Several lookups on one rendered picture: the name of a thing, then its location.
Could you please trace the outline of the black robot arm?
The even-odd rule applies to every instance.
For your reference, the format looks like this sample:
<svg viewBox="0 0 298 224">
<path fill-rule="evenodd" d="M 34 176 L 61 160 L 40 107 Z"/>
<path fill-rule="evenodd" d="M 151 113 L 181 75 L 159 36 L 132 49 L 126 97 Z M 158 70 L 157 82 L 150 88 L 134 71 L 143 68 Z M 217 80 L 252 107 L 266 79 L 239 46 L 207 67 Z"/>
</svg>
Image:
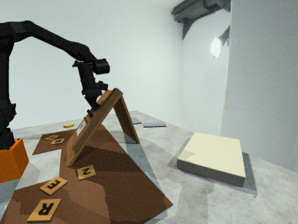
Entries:
<svg viewBox="0 0 298 224">
<path fill-rule="evenodd" d="M 30 20 L 0 23 L 0 150 L 9 149 L 15 144 L 11 128 L 7 128 L 16 115 L 16 103 L 11 103 L 9 99 L 9 56 L 15 42 L 31 36 L 75 58 L 72 67 L 78 67 L 80 77 L 92 76 L 93 72 L 97 75 L 110 72 L 106 59 L 97 59 L 84 44 L 66 40 Z"/>
</svg>

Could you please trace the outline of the yellow round disc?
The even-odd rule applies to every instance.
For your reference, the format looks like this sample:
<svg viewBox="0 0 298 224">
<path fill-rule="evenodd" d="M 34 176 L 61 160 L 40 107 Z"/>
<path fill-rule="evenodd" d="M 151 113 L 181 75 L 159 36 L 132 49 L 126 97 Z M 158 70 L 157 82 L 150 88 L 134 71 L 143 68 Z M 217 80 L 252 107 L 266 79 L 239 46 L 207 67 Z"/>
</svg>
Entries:
<svg viewBox="0 0 298 224">
<path fill-rule="evenodd" d="M 67 124 L 65 124 L 63 126 L 64 126 L 64 128 L 69 128 L 69 127 L 72 127 L 73 126 L 73 123 L 67 123 Z"/>
</svg>

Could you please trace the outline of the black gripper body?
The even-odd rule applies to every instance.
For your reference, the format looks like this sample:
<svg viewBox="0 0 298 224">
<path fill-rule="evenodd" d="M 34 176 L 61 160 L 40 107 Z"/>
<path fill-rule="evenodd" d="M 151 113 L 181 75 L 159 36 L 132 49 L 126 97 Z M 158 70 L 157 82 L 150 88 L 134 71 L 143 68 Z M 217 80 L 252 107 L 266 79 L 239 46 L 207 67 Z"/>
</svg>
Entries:
<svg viewBox="0 0 298 224">
<path fill-rule="evenodd" d="M 86 99 L 102 96 L 102 91 L 100 89 L 94 89 L 95 80 L 96 78 L 94 78 L 94 75 L 80 77 L 83 88 L 81 92 L 83 96 L 85 95 Z"/>
</svg>

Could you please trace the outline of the white paper ticket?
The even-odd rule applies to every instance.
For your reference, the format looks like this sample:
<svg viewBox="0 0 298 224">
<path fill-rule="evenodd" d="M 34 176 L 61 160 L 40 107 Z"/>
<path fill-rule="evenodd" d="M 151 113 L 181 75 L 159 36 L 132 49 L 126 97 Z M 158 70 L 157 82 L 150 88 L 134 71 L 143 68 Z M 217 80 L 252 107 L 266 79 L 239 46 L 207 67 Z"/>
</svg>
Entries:
<svg viewBox="0 0 298 224">
<path fill-rule="evenodd" d="M 80 132 L 82 131 L 85 125 L 86 125 L 86 122 L 83 121 L 82 124 L 79 126 L 78 130 L 76 131 L 77 136 L 80 134 Z"/>
</svg>

